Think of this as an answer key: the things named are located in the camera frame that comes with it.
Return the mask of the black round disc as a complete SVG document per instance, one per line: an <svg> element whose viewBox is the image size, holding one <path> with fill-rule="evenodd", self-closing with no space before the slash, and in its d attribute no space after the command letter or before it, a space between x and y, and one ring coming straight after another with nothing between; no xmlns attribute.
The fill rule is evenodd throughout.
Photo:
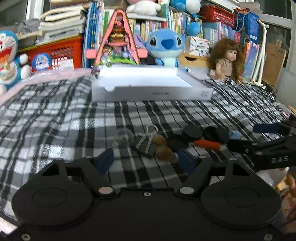
<svg viewBox="0 0 296 241"><path fill-rule="evenodd" d="M229 140L229 132L221 126L208 126L203 130L203 138L208 141L226 144Z"/></svg>
<svg viewBox="0 0 296 241"><path fill-rule="evenodd" d="M189 145L188 140L183 136L175 133L170 133L166 139L167 146L177 153L180 149L186 149Z"/></svg>
<svg viewBox="0 0 296 241"><path fill-rule="evenodd" d="M200 140L203 135L203 131L194 125L187 125L183 129L183 135L189 142Z"/></svg>

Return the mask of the brown walnut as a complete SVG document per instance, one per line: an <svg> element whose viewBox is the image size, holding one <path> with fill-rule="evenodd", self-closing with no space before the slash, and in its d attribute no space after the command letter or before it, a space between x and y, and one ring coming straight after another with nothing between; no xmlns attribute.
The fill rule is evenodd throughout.
<svg viewBox="0 0 296 241"><path fill-rule="evenodd" d="M170 161L173 158L172 150L167 146L158 146L156 148L155 156L160 161Z"/></svg>
<svg viewBox="0 0 296 241"><path fill-rule="evenodd" d="M167 146L166 138L162 135L153 135L152 142L157 146Z"/></svg>

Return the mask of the black binder clip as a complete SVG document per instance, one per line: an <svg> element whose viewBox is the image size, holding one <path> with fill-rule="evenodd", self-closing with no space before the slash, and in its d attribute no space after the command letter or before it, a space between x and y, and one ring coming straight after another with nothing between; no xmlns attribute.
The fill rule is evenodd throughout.
<svg viewBox="0 0 296 241"><path fill-rule="evenodd" d="M158 128L155 125L147 125L143 135L136 136L131 148L139 155L151 159L156 154L158 145L152 142L153 137L158 133Z"/></svg>

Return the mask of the clear glass ball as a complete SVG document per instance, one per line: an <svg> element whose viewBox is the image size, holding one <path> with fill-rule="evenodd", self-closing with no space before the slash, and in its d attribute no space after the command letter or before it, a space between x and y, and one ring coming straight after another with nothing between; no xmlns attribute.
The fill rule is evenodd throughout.
<svg viewBox="0 0 296 241"><path fill-rule="evenodd" d="M134 142L134 134L128 128L119 128L116 130L112 147L124 148L130 146Z"/></svg>

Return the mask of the black white plaid cloth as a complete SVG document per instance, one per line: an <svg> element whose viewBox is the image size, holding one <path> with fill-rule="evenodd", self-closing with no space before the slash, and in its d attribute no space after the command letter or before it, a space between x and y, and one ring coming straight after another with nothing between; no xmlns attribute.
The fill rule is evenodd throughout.
<svg viewBox="0 0 296 241"><path fill-rule="evenodd" d="M94 103L91 77L26 86L1 106L1 214L14 218L11 199L29 178L56 158L73 161L100 155L118 131L133 134L155 125L168 136L186 125L222 126L252 141L256 123L283 119L279 107L256 87L215 79L210 101L137 101Z"/></svg>

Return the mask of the brown haired doll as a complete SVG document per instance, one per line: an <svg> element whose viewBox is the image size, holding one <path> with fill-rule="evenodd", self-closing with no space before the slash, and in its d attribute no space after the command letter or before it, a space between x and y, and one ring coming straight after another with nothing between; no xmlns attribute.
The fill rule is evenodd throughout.
<svg viewBox="0 0 296 241"><path fill-rule="evenodd" d="M232 39L223 38L212 48L209 71L211 78L223 82L232 79L236 83L242 83L243 66L240 47Z"/></svg>

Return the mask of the white shallow cardboard box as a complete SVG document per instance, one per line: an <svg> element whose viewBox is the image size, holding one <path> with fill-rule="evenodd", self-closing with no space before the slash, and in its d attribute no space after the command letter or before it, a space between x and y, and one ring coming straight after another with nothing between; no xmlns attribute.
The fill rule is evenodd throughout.
<svg viewBox="0 0 296 241"><path fill-rule="evenodd" d="M93 102L197 100L210 101L213 87L190 73L156 65L102 67L91 84Z"/></svg>

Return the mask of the wooden drawer box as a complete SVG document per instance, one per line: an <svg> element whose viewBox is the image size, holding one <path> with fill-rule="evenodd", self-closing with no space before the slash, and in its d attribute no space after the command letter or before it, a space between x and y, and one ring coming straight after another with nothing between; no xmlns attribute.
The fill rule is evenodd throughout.
<svg viewBox="0 0 296 241"><path fill-rule="evenodd" d="M187 53L182 53L178 60L181 67L202 67L210 68L210 60L206 57L200 57L195 55L190 55Z"/></svg>

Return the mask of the white pencil print box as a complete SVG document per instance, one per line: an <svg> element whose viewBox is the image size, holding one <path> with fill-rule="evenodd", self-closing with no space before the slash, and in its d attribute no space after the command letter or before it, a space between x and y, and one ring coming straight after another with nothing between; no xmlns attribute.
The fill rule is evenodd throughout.
<svg viewBox="0 0 296 241"><path fill-rule="evenodd" d="M210 42L209 40L190 36L187 44L187 52L190 55L199 57L209 57Z"/></svg>

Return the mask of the red plastic crate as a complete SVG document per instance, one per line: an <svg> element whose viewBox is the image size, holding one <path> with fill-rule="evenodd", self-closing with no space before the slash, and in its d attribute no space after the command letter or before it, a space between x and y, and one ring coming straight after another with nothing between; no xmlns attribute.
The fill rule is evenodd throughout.
<svg viewBox="0 0 296 241"><path fill-rule="evenodd" d="M19 50L27 54L34 72L49 69L71 70L81 67L83 38L74 37Z"/></svg>

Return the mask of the pink fuzzy blanket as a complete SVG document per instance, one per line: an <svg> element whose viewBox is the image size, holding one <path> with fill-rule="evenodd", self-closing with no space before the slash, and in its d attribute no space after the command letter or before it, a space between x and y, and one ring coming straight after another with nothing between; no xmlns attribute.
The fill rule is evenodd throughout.
<svg viewBox="0 0 296 241"><path fill-rule="evenodd" d="M11 89L1 96L1 105L5 104L14 95L20 92L24 87L47 83L51 81L60 81L63 79L78 78L81 76L91 75L90 68L77 68L73 70L48 70L43 72L37 72L28 78L18 82Z"/></svg>

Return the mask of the blue Stitch plush toy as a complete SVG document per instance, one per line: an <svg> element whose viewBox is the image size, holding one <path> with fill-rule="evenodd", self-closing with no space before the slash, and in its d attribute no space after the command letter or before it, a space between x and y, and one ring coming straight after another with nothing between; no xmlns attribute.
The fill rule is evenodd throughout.
<svg viewBox="0 0 296 241"><path fill-rule="evenodd" d="M170 29L160 29L149 36L145 47L156 65L179 67L178 57L184 52L185 37Z"/></svg>

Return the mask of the blue white plush toy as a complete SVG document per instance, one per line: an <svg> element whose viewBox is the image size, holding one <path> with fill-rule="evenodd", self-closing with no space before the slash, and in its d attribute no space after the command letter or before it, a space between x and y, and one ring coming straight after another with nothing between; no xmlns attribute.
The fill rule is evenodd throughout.
<svg viewBox="0 0 296 241"><path fill-rule="evenodd" d="M186 12L189 15L199 18L198 13L201 8L201 1L200 0L172 0L170 1L171 7ZM201 32L201 26L198 22L187 22L186 27L186 34L187 36L194 36L197 37Z"/></svg>

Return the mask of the red basket on shelf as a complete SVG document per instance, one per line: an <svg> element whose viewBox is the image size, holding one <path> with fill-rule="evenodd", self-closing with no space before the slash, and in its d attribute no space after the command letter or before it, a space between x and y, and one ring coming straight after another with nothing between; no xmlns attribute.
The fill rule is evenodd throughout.
<svg viewBox="0 0 296 241"><path fill-rule="evenodd" d="M221 22L232 28L235 27L236 15L218 6L202 6L199 11L199 16L202 16L205 22Z"/></svg>

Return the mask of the pink triangular toy house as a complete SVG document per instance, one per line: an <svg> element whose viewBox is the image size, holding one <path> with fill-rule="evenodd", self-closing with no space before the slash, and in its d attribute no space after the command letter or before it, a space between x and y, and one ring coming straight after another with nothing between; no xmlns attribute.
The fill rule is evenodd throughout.
<svg viewBox="0 0 296 241"><path fill-rule="evenodd" d="M147 49L137 45L124 9L116 9L107 25L98 50L89 49L86 57L93 60L92 70L114 64L140 65L148 56Z"/></svg>

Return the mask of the Doraemon plush toy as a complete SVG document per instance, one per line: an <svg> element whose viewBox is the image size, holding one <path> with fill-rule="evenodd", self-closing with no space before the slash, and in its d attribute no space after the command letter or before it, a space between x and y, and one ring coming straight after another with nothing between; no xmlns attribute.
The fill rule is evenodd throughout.
<svg viewBox="0 0 296 241"><path fill-rule="evenodd" d="M27 54L18 53L18 38L9 30L1 31L1 96L32 74Z"/></svg>

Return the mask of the stack of books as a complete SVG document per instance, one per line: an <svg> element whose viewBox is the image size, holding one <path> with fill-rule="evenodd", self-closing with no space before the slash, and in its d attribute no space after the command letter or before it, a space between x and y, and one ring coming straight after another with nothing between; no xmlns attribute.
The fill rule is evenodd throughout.
<svg viewBox="0 0 296 241"><path fill-rule="evenodd" d="M50 9L18 26L20 48L40 46L84 32L88 1L49 1Z"/></svg>

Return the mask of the white pink plush toy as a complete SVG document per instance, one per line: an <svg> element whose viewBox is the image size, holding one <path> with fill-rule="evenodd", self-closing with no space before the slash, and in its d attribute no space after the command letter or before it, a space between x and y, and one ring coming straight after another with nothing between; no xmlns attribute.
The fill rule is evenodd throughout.
<svg viewBox="0 0 296 241"><path fill-rule="evenodd" d="M128 1L129 6L126 11L138 15L156 16L162 10L161 6L155 1Z"/></svg>

